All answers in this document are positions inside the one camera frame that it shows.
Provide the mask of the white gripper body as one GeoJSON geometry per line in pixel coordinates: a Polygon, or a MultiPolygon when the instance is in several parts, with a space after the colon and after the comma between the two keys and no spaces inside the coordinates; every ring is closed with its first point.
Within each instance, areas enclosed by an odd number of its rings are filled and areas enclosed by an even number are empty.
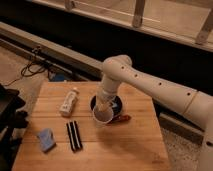
{"type": "Polygon", "coordinates": [[[108,92],[100,88],[96,94],[96,106],[99,111],[105,111],[110,107],[111,101],[115,98],[114,92],[108,92]]]}

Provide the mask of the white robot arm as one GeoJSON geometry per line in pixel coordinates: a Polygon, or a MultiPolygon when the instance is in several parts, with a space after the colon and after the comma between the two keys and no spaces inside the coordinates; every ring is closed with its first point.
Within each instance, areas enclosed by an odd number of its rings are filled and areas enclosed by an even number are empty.
{"type": "Polygon", "coordinates": [[[213,96],[140,72],[132,67],[127,55],[105,59],[102,72],[93,108],[93,116],[98,122],[109,123],[113,119],[110,103],[120,84],[125,82],[205,131],[197,171],[213,171],[213,96]]]}

